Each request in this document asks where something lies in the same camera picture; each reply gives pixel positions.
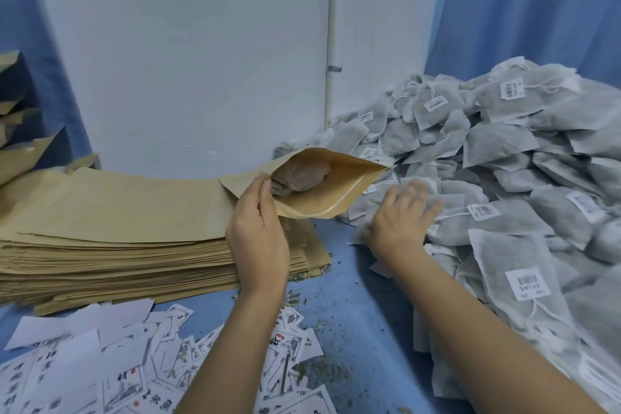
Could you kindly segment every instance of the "hand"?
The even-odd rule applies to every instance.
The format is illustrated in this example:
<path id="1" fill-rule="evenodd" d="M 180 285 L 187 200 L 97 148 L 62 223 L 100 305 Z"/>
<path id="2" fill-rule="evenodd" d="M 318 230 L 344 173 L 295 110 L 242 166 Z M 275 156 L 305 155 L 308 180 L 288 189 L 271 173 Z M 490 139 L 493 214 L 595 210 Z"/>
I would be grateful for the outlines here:
<path id="1" fill-rule="evenodd" d="M 255 178 L 237 201 L 225 234 L 244 294 L 284 293 L 289 280 L 289 244 L 270 189 L 267 174 Z"/>
<path id="2" fill-rule="evenodd" d="M 375 257 L 395 274 L 414 258 L 415 251 L 423 250 L 427 230 L 442 208 L 436 201 L 425 213 L 428 196 L 427 186 L 415 180 L 400 196 L 399 185 L 395 185 L 373 218 L 367 242 Z"/>

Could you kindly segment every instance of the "person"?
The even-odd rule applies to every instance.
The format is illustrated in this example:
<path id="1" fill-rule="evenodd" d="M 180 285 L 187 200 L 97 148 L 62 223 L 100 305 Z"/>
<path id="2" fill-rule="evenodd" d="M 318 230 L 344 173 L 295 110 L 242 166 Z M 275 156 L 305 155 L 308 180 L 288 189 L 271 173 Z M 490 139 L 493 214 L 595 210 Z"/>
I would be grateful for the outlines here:
<path id="1" fill-rule="evenodd" d="M 253 411 L 263 360 L 289 278 L 289 246 L 270 179 L 240 197 L 226 232 L 241 291 L 177 414 Z M 410 183 L 386 193 L 368 234 L 373 254 L 427 320 L 462 389 L 479 413 L 604 412 L 577 384 L 501 322 L 425 252 L 428 192 Z"/>

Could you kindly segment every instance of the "barcode label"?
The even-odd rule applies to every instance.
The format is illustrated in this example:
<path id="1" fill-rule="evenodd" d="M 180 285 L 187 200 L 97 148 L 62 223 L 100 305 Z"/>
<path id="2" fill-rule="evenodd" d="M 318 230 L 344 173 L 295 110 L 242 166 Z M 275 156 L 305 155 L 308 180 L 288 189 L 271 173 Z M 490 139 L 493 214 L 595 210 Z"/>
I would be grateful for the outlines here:
<path id="1" fill-rule="evenodd" d="M 621 403 L 621 379 L 586 354 L 582 354 L 578 373 L 602 393 Z"/>
<path id="2" fill-rule="evenodd" d="M 581 191 L 572 191 L 565 195 L 565 198 L 570 200 L 590 223 L 596 223 L 606 216 L 606 212 L 597 206 L 593 198 Z"/>
<path id="3" fill-rule="evenodd" d="M 388 177 L 378 183 L 399 183 L 399 177 L 397 177 L 397 174 L 392 172 L 390 175 L 388 175 Z"/>
<path id="4" fill-rule="evenodd" d="M 513 81 L 501 83 L 501 99 L 515 100 L 516 98 L 524 98 L 524 82 L 521 77 Z"/>
<path id="5" fill-rule="evenodd" d="M 539 267 L 509 270 L 505 275 L 518 301 L 534 300 L 552 294 Z"/>
<path id="6" fill-rule="evenodd" d="M 363 123 L 366 123 L 367 121 L 370 121 L 373 119 L 373 112 L 367 112 L 365 114 L 361 114 L 358 117 L 359 120 L 361 120 Z"/>
<path id="7" fill-rule="evenodd" d="M 377 150 L 373 147 L 366 147 L 364 151 L 362 151 L 362 154 L 360 155 L 360 159 L 368 159 L 370 158 L 373 154 L 375 154 L 377 152 Z"/>
<path id="8" fill-rule="evenodd" d="M 365 191 L 362 192 L 363 195 L 366 195 L 367 193 L 373 193 L 374 191 L 377 191 L 377 187 L 373 184 L 370 184 L 367 189 Z"/>
<path id="9" fill-rule="evenodd" d="M 475 221 L 488 220 L 495 218 L 496 216 L 502 216 L 495 206 L 489 203 L 483 203 L 480 205 L 468 205 L 468 211 L 472 214 Z"/>
<path id="10" fill-rule="evenodd" d="M 434 111 L 442 105 L 448 104 L 448 100 L 441 96 L 434 96 L 431 100 L 427 100 L 424 105 L 428 112 Z"/>

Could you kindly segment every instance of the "white wall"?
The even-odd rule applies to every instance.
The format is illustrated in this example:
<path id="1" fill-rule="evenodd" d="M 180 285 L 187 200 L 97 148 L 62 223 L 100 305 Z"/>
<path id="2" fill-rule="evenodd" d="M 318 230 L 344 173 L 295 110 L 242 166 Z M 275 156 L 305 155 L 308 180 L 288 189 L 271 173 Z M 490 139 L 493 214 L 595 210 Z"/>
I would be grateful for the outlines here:
<path id="1" fill-rule="evenodd" d="M 438 0 L 335 0 L 328 116 L 380 99 L 408 74 L 423 72 Z"/>
<path id="2" fill-rule="evenodd" d="M 323 125 L 328 0 L 43 0 L 103 167 L 216 177 Z"/>

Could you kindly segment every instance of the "blue table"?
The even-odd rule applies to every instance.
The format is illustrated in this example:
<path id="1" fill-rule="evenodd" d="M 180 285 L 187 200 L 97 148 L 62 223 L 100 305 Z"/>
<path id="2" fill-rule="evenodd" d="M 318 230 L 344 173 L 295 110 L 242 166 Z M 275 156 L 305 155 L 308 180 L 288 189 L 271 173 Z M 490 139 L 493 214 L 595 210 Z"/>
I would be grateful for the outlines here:
<path id="1" fill-rule="evenodd" d="M 339 414 L 474 413 L 466 402 L 433 396 L 431 357 L 412 350 L 412 305 L 392 280 L 368 270 L 375 259 L 367 249 L 346 244 L 354 228 L 324 220 L 315 225 L 332 253 L 332 268 L 288 287 L 300 293 L 294 306 L 306 318 L 300 327 L 315 328 L 325 353 L 305 363 L 309 386 L 325 383 Z M 180 337 L 193 334 L 198 339 L 224 323 L 236 294 L 228 290 L 179 300 L 194 310 Z M 6 310 L 0 347 L 28 312 Z M 0 363 L 24 351 L 0 352 Z"/>

